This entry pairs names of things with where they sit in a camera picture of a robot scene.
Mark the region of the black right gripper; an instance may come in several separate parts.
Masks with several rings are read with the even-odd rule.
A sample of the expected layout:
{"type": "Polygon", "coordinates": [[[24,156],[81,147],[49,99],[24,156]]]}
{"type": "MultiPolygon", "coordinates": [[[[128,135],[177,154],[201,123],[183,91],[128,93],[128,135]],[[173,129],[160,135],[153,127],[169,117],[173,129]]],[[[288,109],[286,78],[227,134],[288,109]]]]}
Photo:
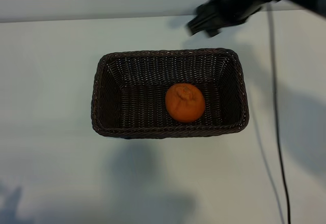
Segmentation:
{"type": "Polygon", "coordinates": [[[214,37],[221,32],[222,26],[233,26],[244,23],[261,6],[270,0],[213,0],[195,10],[195,17],[188,22],[190,35],[205,32],[214,37]]]}

